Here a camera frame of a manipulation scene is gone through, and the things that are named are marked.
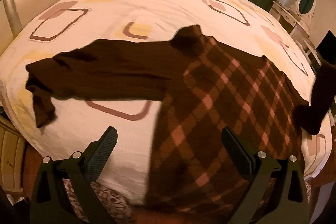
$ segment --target brown shirt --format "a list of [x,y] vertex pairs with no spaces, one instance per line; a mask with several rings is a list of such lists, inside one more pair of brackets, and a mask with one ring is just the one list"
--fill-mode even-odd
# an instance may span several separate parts
[[295,155],[304,170],[291,112],[308,102],[265,56],[220,43],[198,25],[166,42],[99,39],[26,68],[37,127],[55,118],[50,96],[162,101],[148,208],[228,216],[248,183],[221,143],[225,126],[267,155]]

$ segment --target white bedsheet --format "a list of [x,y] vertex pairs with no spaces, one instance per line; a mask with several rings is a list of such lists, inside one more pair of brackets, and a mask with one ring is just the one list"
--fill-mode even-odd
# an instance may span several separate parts
[[[1,56],[1,101],[27,141],[53,160],[83,151],[108,126],[115,127],[118,143],[98,181],[120,191],[131,203],[142,204],[161,103],[52,98],[56,121],[36,129],[32,94],[25,89],[25,65],[98,38],[169,40],[179,28],[192,24],[199,24],[205,35],[220,42],[266,55],[287,74],[302,98],[310,99],[314,75],[300,49],[270,14],[247,0],[61,0],[32,20]],[[305,178],[318,174],[331,147],[328,118],[320,135],[310,139],[303,134]]]

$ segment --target brown plaid fabric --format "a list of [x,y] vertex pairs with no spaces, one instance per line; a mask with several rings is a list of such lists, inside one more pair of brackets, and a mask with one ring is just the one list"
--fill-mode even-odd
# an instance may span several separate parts
[[294,129],[291,112],[308,102],[265,56],[243,54],[204,36],[198,25],[192,28],[202,46],[194,47],[197,58],[183,80],[171,83],[162,101],[146,206],[224,217],[248,182],[224,149],[221,130],[230,126],[276,159],[295,155],[304,170],[301,132]]

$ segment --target white vanity table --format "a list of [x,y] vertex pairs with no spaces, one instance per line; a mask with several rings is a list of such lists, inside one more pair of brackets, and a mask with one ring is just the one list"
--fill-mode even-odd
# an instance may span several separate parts
[[305,39],[309,37],[309,26],[305,21],[290,8],[281,5],[278,1],[273,1],[273,5],[269,13],[274,16],[277,21],[281,22],[281,17],[284,18],[291,26],[291,30],[288,27],[285,28],[289,32],[294,41],[300,42],[303,48],[306,49]]

